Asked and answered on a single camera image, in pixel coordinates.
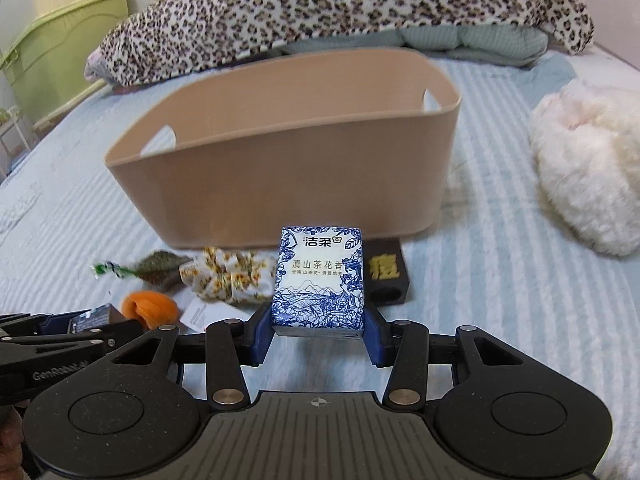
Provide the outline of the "person's hand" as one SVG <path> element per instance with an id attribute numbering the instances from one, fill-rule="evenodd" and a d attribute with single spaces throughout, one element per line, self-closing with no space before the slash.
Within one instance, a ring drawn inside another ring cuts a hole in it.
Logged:
<path id="1" fill-rule="evenodd" d="M 1 425 L 0 479 L 23 480 L 22 467 L 24 441 L 23 421 L 15 408 L 11 408 L 6 421 Z"/>

